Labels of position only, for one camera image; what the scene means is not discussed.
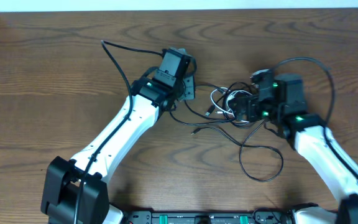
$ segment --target wooden table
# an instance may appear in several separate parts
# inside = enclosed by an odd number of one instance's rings
[[[142,49],[184,47],[198,61],[197,82],[228,86],[296,56],[332,68],[337,101],[330,127],[358,163],[358,9],[56,12],[0,14],[0,223],[45,223],[40,212],[45,172],[57,155],[69,159],[115,116],[127,96],[100,46],[106,39]],[[132,82],[154,55],[111,49]],[[310,63],[281,72],[303,75],[310,111],[325,116],[329,85]],[[200,88],[192,107],[204,113],[211,89]],[[183,104],[175,113],[201,121]],[[241,140],[250,131],[222,125]],[[121,162],[109,185],[121,208],[154,210],[253,210],[315,202],[336,209],[314,169],[282,139],[260,130],[250,144],[279,148],[284,170],[275,180],[248,179],[239,148],[213,131],[193,128],[167,114]],[[274,174],[280,160],[264,149],[246,149],[252,175]]]

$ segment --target cable connector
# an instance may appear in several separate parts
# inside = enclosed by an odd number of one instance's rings
[[[197,132],[199,132],[200,130],[201,130],[201,128],[197,128],[197,129],[195,129],[192,133],[190,133],[190,135],[197,134]]]
[[[205,112],[205,116],[209,116],[215,110],[215,105],[211,105],[208,111]]]

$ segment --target white wall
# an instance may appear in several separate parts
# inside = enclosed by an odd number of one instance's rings
[[[358,7],[358,0],[0,0],[0,12]]]

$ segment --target green led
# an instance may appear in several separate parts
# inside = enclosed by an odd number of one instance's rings
[[[301,118],[300,116],[296,116],[296,117],[295,117],[295,119],[296,119],[297,121],[304,120],[304,119],[303,119],[303,118]]]

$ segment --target green light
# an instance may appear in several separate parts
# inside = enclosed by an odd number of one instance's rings
[[[304,120],[304,119],[303,119],[303,118],[301,118],[300,116],[296,116],[296,117],[295,117],[295,119],[296,119],[297,121]]]

